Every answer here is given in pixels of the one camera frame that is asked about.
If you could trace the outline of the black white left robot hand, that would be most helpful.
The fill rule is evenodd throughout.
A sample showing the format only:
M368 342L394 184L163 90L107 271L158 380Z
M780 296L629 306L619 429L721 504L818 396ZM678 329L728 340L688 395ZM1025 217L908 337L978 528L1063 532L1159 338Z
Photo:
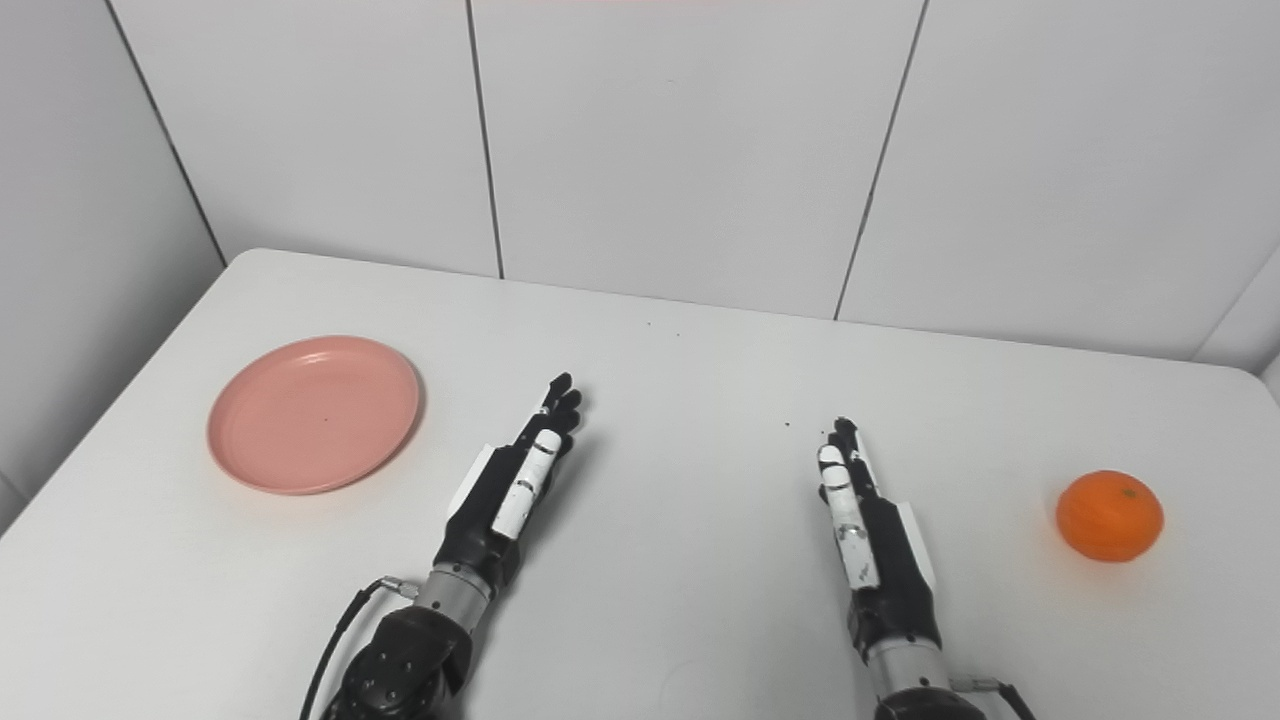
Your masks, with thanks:
M513 442L483 448L451 501L435 565L472 573L492 594L513 582L521 536L573 447L581 402L572 375L562 373Z

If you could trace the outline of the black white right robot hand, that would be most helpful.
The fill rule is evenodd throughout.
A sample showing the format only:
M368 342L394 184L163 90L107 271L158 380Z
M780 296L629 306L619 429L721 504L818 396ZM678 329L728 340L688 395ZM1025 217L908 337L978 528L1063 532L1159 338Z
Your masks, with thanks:
M942 646L933 575L908 503L884 497L858 425L845 416L818 450L818 493L828 509L850 589L852 646L861 660L891 641Z

